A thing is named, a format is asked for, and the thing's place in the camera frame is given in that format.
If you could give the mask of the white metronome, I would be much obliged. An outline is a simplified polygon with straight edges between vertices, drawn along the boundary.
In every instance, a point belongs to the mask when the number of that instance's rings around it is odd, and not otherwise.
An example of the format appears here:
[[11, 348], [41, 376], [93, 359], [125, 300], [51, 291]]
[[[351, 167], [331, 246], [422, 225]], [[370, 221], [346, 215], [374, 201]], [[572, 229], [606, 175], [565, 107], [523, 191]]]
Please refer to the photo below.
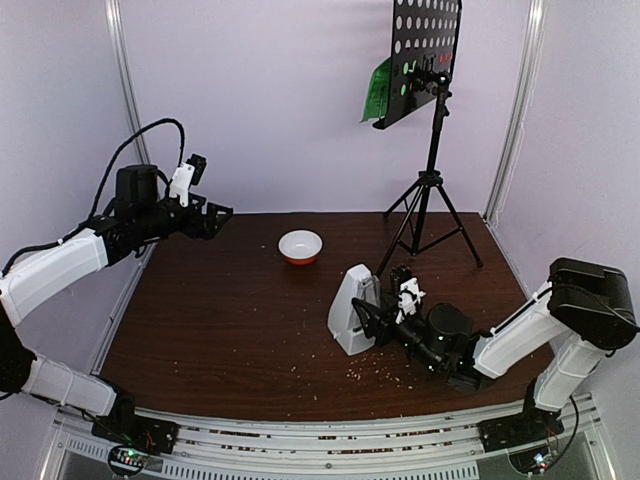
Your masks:
[[360, 299], [360, 282], [374, 275], [364, 265], [351, 267], [345, 274], [329, 310], [327, 327], [332, 338], [348, 356], [360, 354], [374, 345], [374, 339], [367, 339], [360, 321], [352, 307], [353, 298]]

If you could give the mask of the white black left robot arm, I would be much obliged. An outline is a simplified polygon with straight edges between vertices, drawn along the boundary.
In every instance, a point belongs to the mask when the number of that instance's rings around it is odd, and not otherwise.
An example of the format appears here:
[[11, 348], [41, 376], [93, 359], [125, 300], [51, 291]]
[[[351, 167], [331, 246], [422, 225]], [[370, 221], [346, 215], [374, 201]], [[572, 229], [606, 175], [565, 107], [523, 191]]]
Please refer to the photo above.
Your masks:
[[178, 426], [135, 411], [134, 397], [117, 385], [55, 362], [23, 345], [16, 332], [36, 308], [76, 281], [111, 267], [133, 252], [182, 233], [213, 239], [232, 217], [230, 207], [191, 193], [206, 167], [194, 155], [171, 178], [154, 165], [118, 170], [115, 196], [103, 215], [1, 276], [1, 395], [25, 393], [68, 405], [93, 423], [93, 435], [151, 455], [173, 451]]

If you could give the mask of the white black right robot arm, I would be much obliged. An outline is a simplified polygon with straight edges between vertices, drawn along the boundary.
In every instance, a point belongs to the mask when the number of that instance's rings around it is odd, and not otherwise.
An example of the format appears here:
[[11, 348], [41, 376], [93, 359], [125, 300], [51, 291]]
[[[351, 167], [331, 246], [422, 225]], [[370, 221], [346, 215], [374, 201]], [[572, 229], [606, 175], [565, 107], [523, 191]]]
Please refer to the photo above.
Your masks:
[[626, 275], [572, 258], [553, 261], [540, 289], [488, 331], [475, 330], [473, 320], [450, 303], [424, 312], [425, 294], [408, 267], [394, 268], [391, 281], [387, 304], [351, 300], [365, 337], [378, 347], [401, 344], [409, 359], [444, 374], [461, 392], [484, 389], [543, 344], [564, 337], [549, 366], [529, 383], [521, 412], [479, 423], [487, 452], [562, 433], [559, 416], [576, 388], [639, 332]]

